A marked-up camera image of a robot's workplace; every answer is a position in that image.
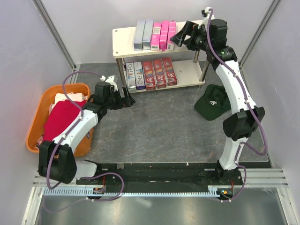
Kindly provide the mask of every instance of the wooden shelf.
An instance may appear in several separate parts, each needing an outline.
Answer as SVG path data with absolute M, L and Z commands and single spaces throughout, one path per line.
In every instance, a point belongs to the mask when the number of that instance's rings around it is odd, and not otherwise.
M 202 23 L 202 20 L 193 21 L 197 24 Z M 180 31 L 186 22 L 177 22 L 176 28 L 177 31 Z M 134 57 L 134 56 L 143 56 L 143 55 L 154 55 L 154 54 L 163 54 L 163 53 L 177 53 L 188 51 L 188 49 L 183 47 L 175 46 L 174 50 L 166 51 L 152 51 L 152 50 L 143 50 L 143 51 L 134 51 L 133 49 L 133 40 L 135 37 L 136 27 L 126 27 L 118 28 L 112 30 L 112 54 L 115 59 Z
M 194 63 L 193 60 L 184 60 L 172 62 L 175 74 L 178 79 L 177 85 L 167 86 L 166 88 L 160 88 L 155 90 L 166 90 L 171 88 L 181 88 L 189 86 L 203 85 L 205 82 L 200 82 L 200 76 L 202 74 L 199 63 Z M 136 90 L 130 91 L 130 93 L 145 92 L 148 90 Z

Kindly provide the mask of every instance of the green cap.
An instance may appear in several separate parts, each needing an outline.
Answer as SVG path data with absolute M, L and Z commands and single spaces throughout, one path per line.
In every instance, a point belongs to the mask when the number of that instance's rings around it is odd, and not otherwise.
M 230 101 L 225 88 L 214 84 L 208 85 L 204 95 L 196 102 L 195 109 L 209 121 L 230 110 Z

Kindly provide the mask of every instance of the red box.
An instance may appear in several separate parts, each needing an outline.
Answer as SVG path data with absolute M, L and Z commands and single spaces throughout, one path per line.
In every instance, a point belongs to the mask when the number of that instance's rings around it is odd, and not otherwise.
M 165 78 L 165 72 L 161 60 L 153 60 L 153 68 L 157 82 L 157 88 L 166 88 L 167 80 Z
M 177 77 L 174 72 L 174 68 L 172 65 L 171 58 L 163 58 L 161 59 L 163 61 L 164 69 L 165 69 L 165 75 L 167 77 L 168 86 L 173 86 L 177 84 Z
M 143 62 L 142 67 L 144 69 L 144 74 L 145 74 L 146 90 L 155 90 L 156 82 L 155 82 L 152 62 L 151 61 Z

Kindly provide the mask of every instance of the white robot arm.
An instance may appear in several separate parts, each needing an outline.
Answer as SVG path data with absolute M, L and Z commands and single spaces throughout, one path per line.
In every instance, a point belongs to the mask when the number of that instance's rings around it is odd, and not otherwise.
M 127 87 L 123 87 L 124 97 L 121 97 L 115 79 L 114 76 L 108 79 L 102 76 L 95 86 L 93 101 L 88 101 L 83 106 L 76 119 L 59 136 L 51 142 L 42 142 L 38 164 L 41 176 L 47 177 L 47 180 L 70 183 L 74 178 L 91 177 L 95 174 L 97 165 L 88 161 L 75 162 L 74 151 L 108 110 L 130 107 L 135 103 Z
M 182 30 L 171 37 L 171 41 L 178 46 L 186 45 L 192 51 L 205 51 L 207 60 L 202 79 L 204 80 L 208 65 L 211 64 L 230 100 L 232 116 L 223 122 L 227 137 L 223 155 L 216 168 L 217 177 L 222 182 L 222 179 L 228 181 L 228 178 L 237 173 L 241 150 L 252 132 L 257 129 L 257 122 L 263 119 L 265 111 L 263 107 L 257 107 L 251 98 L 240 74 L 235 52 L 226 45 L 227 22 L 214 19 L 212 13 L 212 9 L 207 7 L 202 11 L 204 19 L 201 24 L 187 21 Z

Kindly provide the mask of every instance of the orange basket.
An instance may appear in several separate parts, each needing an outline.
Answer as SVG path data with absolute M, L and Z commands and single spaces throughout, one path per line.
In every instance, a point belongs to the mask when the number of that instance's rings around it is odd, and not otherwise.
M 66 84 L 65 88 L 67 93 L 82 93 L 84 96 L 90 96 L 90 89 L 84 83 Z M 26 139 L 26 145 L 29 151 L 39 153 L 39 150 L 35 149 L 37 145 L 37 140 L 44 134 L 44 124 L 46 123 L 49 116 L 49 106 L 51 104 L 54 104 L 55 95 L 57 93 L 63 93 L 61 85 L 49 88 L 42 95 Z M 86 135 L 81 140 L 74 152 L 74 156 L 84 156 L 90 151 L 90 144 L 93 136 L 93 128 L 90 130 L 89 134 L 90 135 Z

